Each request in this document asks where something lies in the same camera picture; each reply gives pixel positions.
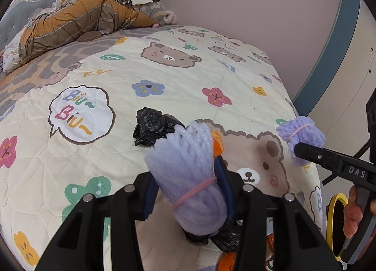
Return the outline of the person's right hand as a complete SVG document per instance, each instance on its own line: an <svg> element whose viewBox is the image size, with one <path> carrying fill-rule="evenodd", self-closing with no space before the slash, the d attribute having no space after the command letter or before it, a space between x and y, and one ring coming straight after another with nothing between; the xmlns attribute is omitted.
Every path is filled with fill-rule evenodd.
<svg viewBox="0 0 376 271"><path fill-rule="evenodd" d="M344 208L344 234L350 239L357 232L357 227L363 219L363 211L357 204L357 187L353 186L349 191L348 203Z"/></svg>

